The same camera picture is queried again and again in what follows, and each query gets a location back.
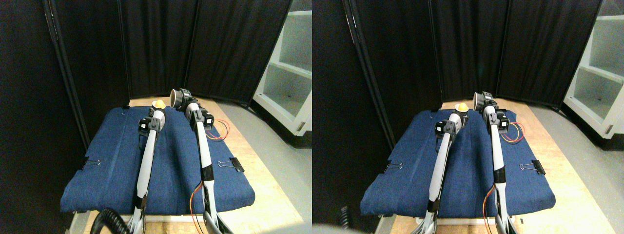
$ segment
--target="binder clip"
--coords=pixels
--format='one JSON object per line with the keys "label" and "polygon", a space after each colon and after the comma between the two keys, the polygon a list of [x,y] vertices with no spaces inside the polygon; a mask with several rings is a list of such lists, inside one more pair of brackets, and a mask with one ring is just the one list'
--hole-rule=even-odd
{"label": "binder clip", "polygon": [[95,166],[99,166],[99,165],[100,165],[100,163],[102,163],[102,162],[100,162],[100,160],[99,160],[99,159],[98,159],[97,161],[96,161],[96,160],[89,160],[89,159],[87,159],[87,162],[92,162],[92,163],[88,163],[88,164],[87,164],[87,163],[85,163],[85,164],[84,164],[84,166],[82,166],[82,169],[83,169],[83,170],[84,170],[84,168],[85,168],[85,167],[87,167],[87,166],[94,166],[94,165],[95,165]]}
{"label": "binder clip", "polygon": [[401,169],[403,168],[403,163],[392,163],[392,160],[388,160],[388,164],[386,165],[386,169],[384,170],[384,172],[382,172],[382,174],[385,174],[388,170],[392,170],[392,169]]}
{"label": "binder clip", "polygon": [[[226,163],[232,163],[232,166],[222,165]],[[219,161],[219,167],[231,167],[231,168],[235,168],[237,172],[245,172],[245,169],[243,169],[243,165],[240,165],[240,162],[238,161],[238,158],[236,157],[230,158],[230,160],[227,162]]]}
{"label": "binder clip", "polygon": [[[546,175],[546,171],[542,167],[542,164],[540,163],[539,160],[531,160],[531,162],[532,163],[529,163],[529,164],[522,164],[522,163],[520,163],[520,169],[521,170],[524,170],[524,169],[535,170],[538,174]],[[528,167],[526,167],[528,165],[533,165],[533,167],[535,167],[535,168],[528,168]]]}

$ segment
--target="yellow wire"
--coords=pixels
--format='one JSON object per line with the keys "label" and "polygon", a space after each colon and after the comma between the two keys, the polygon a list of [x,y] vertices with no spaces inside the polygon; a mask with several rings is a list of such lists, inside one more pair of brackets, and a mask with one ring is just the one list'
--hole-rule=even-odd
{"label": "yellow wire", "polygon": [[520,129],[518,129],[518,125],[516,124],[510,124],[510,125],[513,125],[515,127],[515,130],[518,132],[518,135],[515,136],[515,140],[513,141],[507,140],[507,138],[504,136],[503,136],[503,140],[509,143],[514,143],[516,140],[518,140],[518,138],[520,138]]}
{"label": "yellow wire", "polygon": [[210,137],[208,134],[206,134],[206,137],[208,137],[209,139],[212,139],[212,140],[221,140],[221,138],[212,138],[212,137]]}

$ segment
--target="blue cushion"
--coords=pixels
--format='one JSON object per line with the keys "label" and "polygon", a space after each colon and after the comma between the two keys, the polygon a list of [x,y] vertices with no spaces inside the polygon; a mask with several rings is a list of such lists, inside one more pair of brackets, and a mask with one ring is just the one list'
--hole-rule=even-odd
{"label": "blue cushion", "polygon": [[[366,190],[360,204],[363,215],[404,215],[424,217],[429,200],[429,184],[437,153],[434,124],[448,119],[451,110],[418,113],[388,160],[403,163],[402,169],[379,174]],[[469,121],[451,146],[445,174],[440,218],[482,217],[483,199],[494,182],[492,143],[481,115],[469,110]],[[515,113],[506,112],[510,121]],[[515,127],[509,127],[513,139]],[[507,211],[509,215],[537,212],[555,205],[555,195],[543,174],[521,170],[519,164],[531,163],[535,155],[526,140],[512,145],[500,140],[507,174]],[[496,214],[494,196],[487,201],[487,214]]]}
{"label": "blue cushion", "polygon": [[[89,160],[100,160],[101,164],[76,172],[61,198],[62,212],[113,208],[120,213],[132,213],[144,147],[141,145],[146,141],[146,137],[139,138],[137,129],[139,120],[148,112],[149,107],[115,108],[106,115],[86,154]],[[188,201],[200,182],[197,140],[182,112],[167,107],[165,115],[165,127],[155,146],[145,212],[185,215],[190,213]],[[216,129],[210,132],[218,136]],[[218,166],[218,161],[233,157],[227,145],[211,140],[208,145],[215,173],[217,211],[253,204],[255,194],[244,173]],[[203,213],[201,190],[195,194],[193,213]]]}

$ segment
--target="black curtain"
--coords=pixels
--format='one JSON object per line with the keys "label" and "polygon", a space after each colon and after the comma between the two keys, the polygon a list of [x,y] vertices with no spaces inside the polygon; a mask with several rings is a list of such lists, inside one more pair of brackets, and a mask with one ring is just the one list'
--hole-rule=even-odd
{"label": "black curtain", "polygon": [[129,102],[117,1],[51,1],[89,138],[114,107]]}
{"label": "black curtain", "polygon": [[512,1],[497,96],[558,108],[599,7],[600,0]]}
{"label": "black curtain", "polygon": [[442,105],[427,1],[351,2],[396,142],[418,112]]}
{"label": "black curtain", "polygon": [[339,224],[349,207],[351,225],[373,232],[379,218],[363,217],[359,203],[386,166],[390,148],[359,63],[340,0],[313,5],[312,222]]}
{"label": "black curtain", "polygon": [[130,98],[169,94],[183,86],[197,1],[121,0]]}
{"label": "black curtain", "polygon": [[431,1],[444,102],[495,94],[509,1]]}
{"label": "black curtain", "polygon": [[289,5],[290,0],[200,1],[184,87],[249,104]]}
{"label": "black curtain", "polygon": [[41,1],[0,2],[0,232],[64,233],[85,150]]}

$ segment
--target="wooden table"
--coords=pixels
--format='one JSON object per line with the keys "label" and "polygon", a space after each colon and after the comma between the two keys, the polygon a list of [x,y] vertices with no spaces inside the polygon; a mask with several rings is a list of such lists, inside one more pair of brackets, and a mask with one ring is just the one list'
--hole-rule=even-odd
{"label": "wooden table", "polygon": [[[130,101],[130,106],[152,105],[152,101],[162,99],[168,103],[168,97],[146,97]],[[256,193],[253,205],[232,210],[219,212],[225,223],[235,233],[269,233],[280,227],[288,227],[303,223],[301,215],[295,210],[280,185],[275,181],[271,172],[260,160],[256,152],[247,143],[243,135],[236,128],[235,123],[223,113],[216,102],[211,99],[198,98],[202,107],[206,108],[215,119],[223,119],[230,123],[230,134],[224,142],[230,148],[234,157],[238,158],[245,167],[245,176]],[[91,225],[98,212],[91,212],[85,229],[85,234],[90,232]],[[147,222],[146,233],[197,233],[190,215],[183,216],[158,216],[148,215],[147,220],[186,220],[186,222]]]}
{"label": "wooden table", "polygon": [[[555,141],[523,102],[496,99],[500,108],[517,114],[522,123],[525,139],[535,157],[540,160],[546,179],[555,194],[557,202],[551,209],[515,217],[515,227],[519,233],[615,233],[607,218],[596,204],[592,194],[570,162],[565,158]],[[446,102],[442,109],[454,109],[457,102]],[[472,100],[464,100],[472,108]],[[398,216],[392,226],[392,233],[410,233],[416,228],[414,218]],[[496,232],[495,225],[490,226]],[[437,233],[487,233],[485,225],[438,225]]]}

